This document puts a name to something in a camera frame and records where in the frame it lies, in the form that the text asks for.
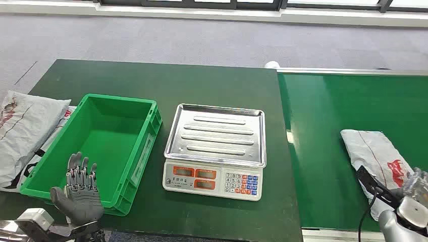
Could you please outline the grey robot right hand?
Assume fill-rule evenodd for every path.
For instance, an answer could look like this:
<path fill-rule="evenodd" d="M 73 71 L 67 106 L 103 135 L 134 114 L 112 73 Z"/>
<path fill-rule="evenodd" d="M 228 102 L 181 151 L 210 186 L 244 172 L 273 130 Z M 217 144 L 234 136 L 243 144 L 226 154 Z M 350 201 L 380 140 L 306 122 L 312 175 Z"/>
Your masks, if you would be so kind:
<path fill-rule="evenodd" d="M 413 168 L 413 173 L 407 173 L 407 179 L 403 183 L 402 193 L 405 197 L 411 197 L 427 208 L 427 172 L 418 167 Z"/>

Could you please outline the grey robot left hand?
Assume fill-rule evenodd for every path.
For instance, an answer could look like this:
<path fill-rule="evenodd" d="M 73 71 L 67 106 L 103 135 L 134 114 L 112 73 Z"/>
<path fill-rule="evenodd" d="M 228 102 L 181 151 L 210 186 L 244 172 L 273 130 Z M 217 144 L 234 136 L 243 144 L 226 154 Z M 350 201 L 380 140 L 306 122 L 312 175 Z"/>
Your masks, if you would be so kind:
<path fill-rule="evenodd" d="M 100 200 L 94 163 L 88 168 L 89 158 L 81 152 L 70 156 L 66 172 L 66 185 L 52 187 L 50 199 L 74 226 L 98 221 L 104 214 Z"/>

